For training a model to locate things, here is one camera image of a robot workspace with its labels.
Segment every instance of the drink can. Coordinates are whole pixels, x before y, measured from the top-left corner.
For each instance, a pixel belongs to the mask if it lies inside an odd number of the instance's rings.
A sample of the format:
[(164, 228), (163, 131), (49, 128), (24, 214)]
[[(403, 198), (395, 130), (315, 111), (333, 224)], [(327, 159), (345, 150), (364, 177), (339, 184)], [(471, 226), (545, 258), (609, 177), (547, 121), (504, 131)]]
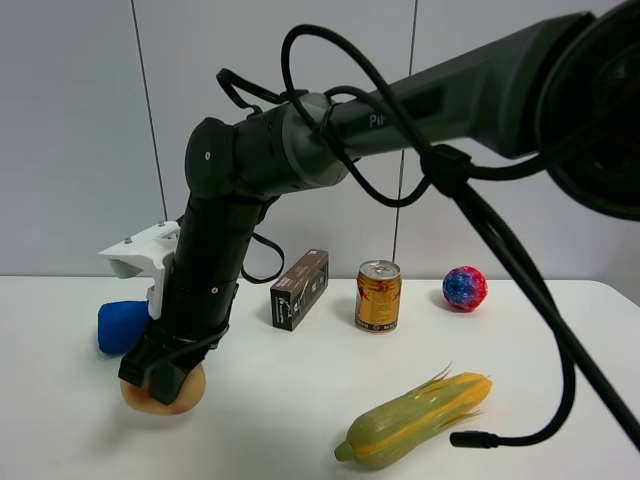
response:
[(387, 260), (369, 260), (360, 265), (356, 326), (370, 333), (387, 333), (398, 325), (400, 267)]

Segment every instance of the blue and red ball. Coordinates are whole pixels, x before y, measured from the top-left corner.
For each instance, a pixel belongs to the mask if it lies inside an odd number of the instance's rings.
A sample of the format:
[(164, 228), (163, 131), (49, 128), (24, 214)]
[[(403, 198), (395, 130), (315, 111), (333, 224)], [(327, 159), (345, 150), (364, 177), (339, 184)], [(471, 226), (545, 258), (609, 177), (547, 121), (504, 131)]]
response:
[(480, 305), (488, 291), (482, 272), (469, 266), (454, 268), (442, 282), (442, 293), (449, 305), (465, 312)]

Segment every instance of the table surface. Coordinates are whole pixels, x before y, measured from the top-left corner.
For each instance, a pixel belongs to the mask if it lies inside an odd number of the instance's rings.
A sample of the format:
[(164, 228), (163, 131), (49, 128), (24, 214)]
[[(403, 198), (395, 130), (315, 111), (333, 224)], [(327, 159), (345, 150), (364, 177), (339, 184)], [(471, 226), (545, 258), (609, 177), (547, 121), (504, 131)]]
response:
[[(148, 278), (0, 277), (0, 478), (14, 479), (637, 479), (640, 456), (581, 374), (573, 413), (536, 447), (455, 449), (448, 435), (372, 473), (334, 447), (361, 413), (452, 362), (490, 375), (464, 429), (537, 431), (561, 393), (553, 338), (511, 281), (474, 313), (443, 305), (440, 282), (405, 281), (398, 329), (353, 325), (354, 280), (329, 288), (295, 332), (271, 326), (267, 286), (243, 283), (231, 329), (205, 360), (208, 388), (187, 414), (127, 408), (119, 359), (97, 351), (101, 304), (144, 298)], [(559, 308), (640, 414), (640, 308), (590, 281), (551, 281)]]

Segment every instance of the white wall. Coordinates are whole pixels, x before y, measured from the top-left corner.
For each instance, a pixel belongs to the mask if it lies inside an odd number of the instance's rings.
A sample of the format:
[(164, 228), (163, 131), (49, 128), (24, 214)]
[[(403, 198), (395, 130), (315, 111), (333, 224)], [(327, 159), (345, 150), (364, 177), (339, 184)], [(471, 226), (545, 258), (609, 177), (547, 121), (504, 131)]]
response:
[(128, 0), (0, 2), (0, 274), (109, 273), (163, 218)]
[[(601, 14), (612, 0), (419, 0), (414, 72), (497, 40), (544, 18), (580, 10)], [(470, 141), (452, 142), (483, 165), (506, 165)], [(421, 177), (408, 152), (403, 192)], [(640, 225), (591, 212), (566, 196), (546, 173), (517, 182), (473, 182), (505, 218), (548, 278), (606, 281), (640, 301)], [(506, 275), (457, 207), (437, 191), (402, 209), (396, 261), (407, 277), (442, 277), (475, 265), (487, 275)]]
[[(280, 46), (292, 27), (307, 22), (348, 36), (389, 81), (408, 72), (413, 0), (137, 0), (136, 7), (170, 218), (186, 205), (184, 149), (193, 127), (207, 116), (233, 123), (247, 115), (219, 88), (215, 75), (221, 68), (284, 90)], [(300, 39), (293, 67), (299, 88), (373, 88), (353, 62), (320, 40)], [(399, 158), (382, 155), (363, 167), (390, 196), (398, 190)], [(327, 249), (332, 275), (353, 277), (362, 261), (391, 257), (394, 225), (395, 211), (369, 199), (348, 178), (331, 190), (283, 197), (257, 231), (284, 248), (288, 264), (308, 248)], [(275, 254), (252, 245), (245, 265), (262, 275), (278, 263)]]

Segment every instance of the box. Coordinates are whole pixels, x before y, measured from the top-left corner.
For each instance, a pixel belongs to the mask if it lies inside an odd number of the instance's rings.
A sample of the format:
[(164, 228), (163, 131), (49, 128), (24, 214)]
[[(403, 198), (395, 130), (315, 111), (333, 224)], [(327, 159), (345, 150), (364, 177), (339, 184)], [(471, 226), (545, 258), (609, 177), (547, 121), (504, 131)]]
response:
[(309, 250), (271, 287), (273, 326), (292, 332), (329, 283), (329, 252)]

